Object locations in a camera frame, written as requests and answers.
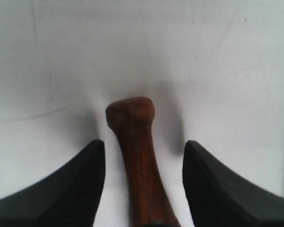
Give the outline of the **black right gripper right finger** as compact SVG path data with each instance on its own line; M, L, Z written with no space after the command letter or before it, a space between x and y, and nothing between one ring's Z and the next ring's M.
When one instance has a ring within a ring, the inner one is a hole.
M185 145L182 177L196 227L284 227L284 198L233 172L196 141Z

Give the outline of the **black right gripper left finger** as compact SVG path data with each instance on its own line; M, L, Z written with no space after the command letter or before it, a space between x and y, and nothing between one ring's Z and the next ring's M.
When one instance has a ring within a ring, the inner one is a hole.
M91 141L41 181L0 199L0 227L91 227L105 181L105 146Z

